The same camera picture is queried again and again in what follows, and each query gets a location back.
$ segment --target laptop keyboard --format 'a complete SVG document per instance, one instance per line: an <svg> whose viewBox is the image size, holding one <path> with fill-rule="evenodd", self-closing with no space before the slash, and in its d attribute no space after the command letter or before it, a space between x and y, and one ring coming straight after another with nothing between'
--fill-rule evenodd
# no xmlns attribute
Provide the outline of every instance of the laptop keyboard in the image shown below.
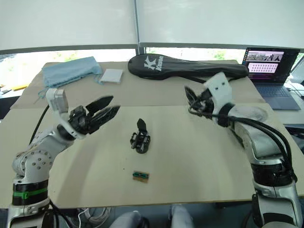
<svg viewBox="0 0 304 228"><path fill-rule="evenodd" d="M262 96L290 96L283 86L257 86L256 89Z"/></svg>

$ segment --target laptop screen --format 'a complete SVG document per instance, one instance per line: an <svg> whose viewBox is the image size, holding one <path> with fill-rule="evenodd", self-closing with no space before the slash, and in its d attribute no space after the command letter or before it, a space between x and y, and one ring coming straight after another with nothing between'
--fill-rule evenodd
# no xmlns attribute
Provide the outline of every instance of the laptop screen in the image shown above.
<svg viewBox="0 0 304 228"><path fill-rule="evenodd" d="M284 83L300 50L286 48L248 47L243 65L249 69L253 82Z"/></svg>

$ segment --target kawasaki logo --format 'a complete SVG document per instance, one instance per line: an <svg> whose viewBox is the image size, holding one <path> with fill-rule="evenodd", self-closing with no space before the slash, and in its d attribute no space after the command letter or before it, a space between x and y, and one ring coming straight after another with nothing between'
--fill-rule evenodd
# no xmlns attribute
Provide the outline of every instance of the kawasaki logo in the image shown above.
<svg viewBox="0 0 304 228"><path fill-rule="evenodd" d="M158 58L158 63L156 64L156 59L154 59L152 62L150 62L149 57L147 56L146 60L145 60L145 64L144 67L147 67L151 70L158 70L158 71L162 71L162 61L163 61L163 56L160 56Z"/></svg>

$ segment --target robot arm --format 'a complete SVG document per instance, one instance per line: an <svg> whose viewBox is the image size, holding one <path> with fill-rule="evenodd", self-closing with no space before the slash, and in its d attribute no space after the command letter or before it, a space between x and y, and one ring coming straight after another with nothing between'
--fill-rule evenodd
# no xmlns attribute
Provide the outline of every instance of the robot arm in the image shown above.
<svg viewBox="0 0 304 228"><path fill-rule="evenodd" d="M9 206L7 227L52 227L53 214L48 210L49 170L56 156L70 147L75 139L83 139L111 120L119 106L107 107L112 96L99 98L68 115L67 99L62 89L49 89L47 99L55 117L56 127L47 129L33 139L28 148L13 161L16 173L13 200Z"/></svg>
<svg viewBox="0 0 304 228"><path fill-rule="evenodd" d="M302 227L296 176L285 137L267 125L264 110L232 103L232 89L224 73L213 76L204 89L196 96L186 87L189 112L230 128L244 147L254 177L256 193L252 196L252 211L256 225L267 224L266 228L276 222L285 225L283 228Z"/></svg>

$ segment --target light blue cloth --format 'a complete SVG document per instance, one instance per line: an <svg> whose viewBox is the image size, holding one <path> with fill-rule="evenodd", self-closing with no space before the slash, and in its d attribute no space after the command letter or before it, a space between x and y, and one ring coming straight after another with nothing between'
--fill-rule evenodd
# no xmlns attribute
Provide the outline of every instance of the light blue cloth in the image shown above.
<svg viewBox="0 0 304 228"><path fill-rule="evenodd" d="M38 93L41 98L45 97L44 92L49 88L61 87L90 74L100 75L102 69L94 57L87 57L44 67L42 73L46 88Z"/></svg>

